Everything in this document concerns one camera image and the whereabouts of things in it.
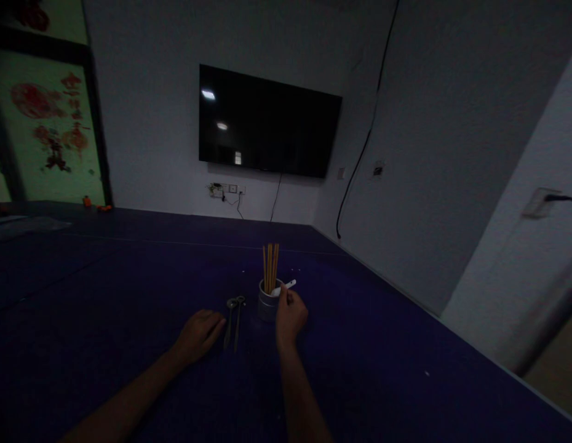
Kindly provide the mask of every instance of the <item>wooden chopsticks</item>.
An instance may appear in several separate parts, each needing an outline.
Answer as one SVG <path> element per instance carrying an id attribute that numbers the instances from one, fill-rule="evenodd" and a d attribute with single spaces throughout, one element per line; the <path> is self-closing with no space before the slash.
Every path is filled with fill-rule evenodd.
<path id="1" fill-rule="evenodd" d="M 280 244 L 274 243 L 268 245 L 268 260 L 266 261 L 266 247 L 263 250 L 263 288 L 266 294 L 270 294 L 276 287 L 276 278 L 278 272 L 278 256 L 280 254 Z"/>

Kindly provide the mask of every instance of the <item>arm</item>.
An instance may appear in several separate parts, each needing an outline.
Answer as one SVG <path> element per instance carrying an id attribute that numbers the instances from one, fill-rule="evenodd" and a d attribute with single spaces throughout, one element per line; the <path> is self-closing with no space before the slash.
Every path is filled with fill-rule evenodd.
<path id="1" fill-rule="evenodd" d="M 299 295 L 282 284 L 276 316 L 276 344 L 282 371 L 288 441 L 332 442 L 296 349 L 296 336 L 306 323 L 308 314 Z"/>
<path id="2" fill-rule="evenodd" d="M 80 422 L 59 443 L 125 441 L 169 382 L 208 352 L 224 323 L 220 313 L 198 311 L 188 320 L 169 351 Z"/>

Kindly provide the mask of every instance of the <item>power cord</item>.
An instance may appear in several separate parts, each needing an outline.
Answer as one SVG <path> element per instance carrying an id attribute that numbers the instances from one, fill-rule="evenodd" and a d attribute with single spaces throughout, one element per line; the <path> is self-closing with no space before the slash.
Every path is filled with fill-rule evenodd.
<path id="1" fill-rule="evenodd" d="M 270 223 L 274 219 L 274 209 L 276 208 L 276 202 L 278 201 L 278 192 L 280 192 L 280 184 L 282 184 L 282 172 L 280 173 L 280 180 L 278 180 L 278 189 L 276 190 L 276 198 L 274 199 L 274 205 L 272 206 L 272 216 L 269 218 Z"/>
<path id="2" fill-rule="evenodd" d="M 243 218 L 243 214 L 241 214 L 241 211 L 239 210 L 239 206 L 241 206 L 241 193 L 239 193 L 239 204 L 237 205 L 237 212 L 239 213 L 239 215 L 241 216 L 241 219 L 245 220 Z"/>
<path id="3" fill-rule="evenodd" d="M 544 198 L 544 201 L 572 201 L 572 197 L 549 194 Z M 571 317 L 572 289 L 567 291 L 563 297 L 563 300 L 560 302 L 560 306 L 557 307 L 555 311 L 550 315 L 550 318 L 547 320 L 548 327 L 544 333 L 541 333 L 539 338 L 536 340 L 537 344 L 533 346 L 531 353 L 520 364 L 520 367 L 515 370 L 515 373 L 518 376 L 523 378 L 530 371 L 530 369 L 532 369 L 534 363 L 538 361 L 543 352 L 549 347 L 559 332 L 569 322 Z"/>
<path id="4" fill-rule="evenodd" d="M 337 238 L 341 240 L 340 234 L 340 217 L 341 217 L 341 209 L 343 209 L 343 204 L 346 201 L 346 197 L 348 196 L 349 187 L 352 184 L 352 180 L 354 179 L 354 175 L 356 174 L 356 170 L 360 165 L 360 161 L 362 160 L 362 156 L 364 156 L 364 151 L 366 150 L 366 146 L 368 146 L 368 140 L 370 139 L 370 134 L 372 134 L 372 127 L 374 126 L 374 118 L 376 117 L 376 107 L 378 106 L 378 91 L 380 91 L 380 82 L 383 77 L 383 69 L 384 69 L 384 59 L 386 58 L 386 52 L 389 48 L 389 42 L 391 41 L 391 34 L 392 34 L 392 27 L 395 24 L 395 18 L 397 18 L 397 9 L 399 9 L 399 2 L 397 0 L 395 4 L 395 11 L 392 13 L 392 20 L 391 20 L 391 27 L 389 28 L 389 34 L 386 37 L 386 44 L 384 45 L 384 52 L 383 52 L 383 59 L 380 62 L 380 72 L 378 74 L 378 85 L 376 86 L 376 102 L 374 103 L 374 109 L 372 111 L 372 120 L 370 121 L 370 128 L 368 130 L 368 134 L 366 134 L 366 140 L 364 141 L 364 146 L 362 147 L 362 152 L 360 152 L 360 156 L 358 157 L 358 161 L 356 162 L 356 167 L 352 172 L 352 175 L 349 177 L 348 187 L 346 188 L 346 192 L 343 194 L 343 198 L 341 199 L 340 211 L 337 214 L 337 221 L 335 222 L 335 231 L 337 232 Z"/>
<path id="5" fill-rule="evenodd" d="M 237 212 L 239 213 L 239 215 L 241 216 L 241 218 L 243 220 L 245 220 L 245 218 L 243 217 L 243 214 L 241 214 L 241 211 L 239 210 L 239 206 L 241 205 L 241 196 L 242 193 L 239 193 L 239 198 L 236 199 L 234 202 L 229 202 L 228 198 L 226 198 L 226 196 L 224 195 L 224 191 L 223 191 L 223 201 L 226 201 L 229 205 L 233 206 L 235 203 L 238 203 L 237 205 Z"/>
<path id="6" fill-rule="evenodd" d="M 572 197 L 569 196 L 562 196 L 556 194 L 549 194 L 544 198 L 544 201 L 572 201 Z"/>

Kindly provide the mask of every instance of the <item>black television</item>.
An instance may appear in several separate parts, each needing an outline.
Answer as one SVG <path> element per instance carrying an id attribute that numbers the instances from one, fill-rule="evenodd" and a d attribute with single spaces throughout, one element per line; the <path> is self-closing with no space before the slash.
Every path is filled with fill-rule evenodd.
<path id="1" fill-rule="evenodd" d="M 324 178 L 341 97 L 200 65 L 201 161 Z"/>

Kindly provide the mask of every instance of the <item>finger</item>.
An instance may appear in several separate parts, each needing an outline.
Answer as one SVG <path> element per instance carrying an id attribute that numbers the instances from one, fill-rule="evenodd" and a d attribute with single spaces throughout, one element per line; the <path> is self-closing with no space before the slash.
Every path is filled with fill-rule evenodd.
<path id="1" fill-rule="evenodd" d="M 303 299 L 300 298 L 300 295 L 298 295 L 298 292 L 289 290 L 289 291 L 288 291 L 288 296 L 289 296 L 289 297 L 292 297 L 292 302 L 304 304 L 304 303 L 303 303 Z"/>
<path id="2" fill-rule="evenodd" d="M 203 320 L 206 320 L 208 317 L 210 317 L 212 314 L 214 313 L 214 311 L 211 311 L 210 309 L 203 309 L 200 312 L 200 318 Z"/>
<path id="3" fill-rule="evenodd" d="M 206 331 L 206 335 L 208 335 L 212 328 L 214 328 L 223 318 L 224 317 L 221 313 L 212 313 L 206 320 L 204 320 L 202 328 Z"/>
<path id="4" fill-rule="evenodd" d="M 280 285 L 280 299 L 278 300 L 279 305 L 288 304 L 287 295 L 288 295 L 288 289 L 286 288 L 286 285 L 282 283 Z"/>
<path id="5" fill-rule="evenodd" d="M 225 323 L 226 323 L 226 319 L 223 318 L 220 322 L 218 322 L 216 324 L 216 326 L 214 327 L 214 329 L 210 333 L 210 336 L 206 340 L 204 340 L 204 342 L 202 344 L 204 349 L 210 349 L 212 347 L 212 345 L 214 345 L 214 342 L 217 340 L 218 336 L 220 335 L 221 331 L 223 330 Z"/>

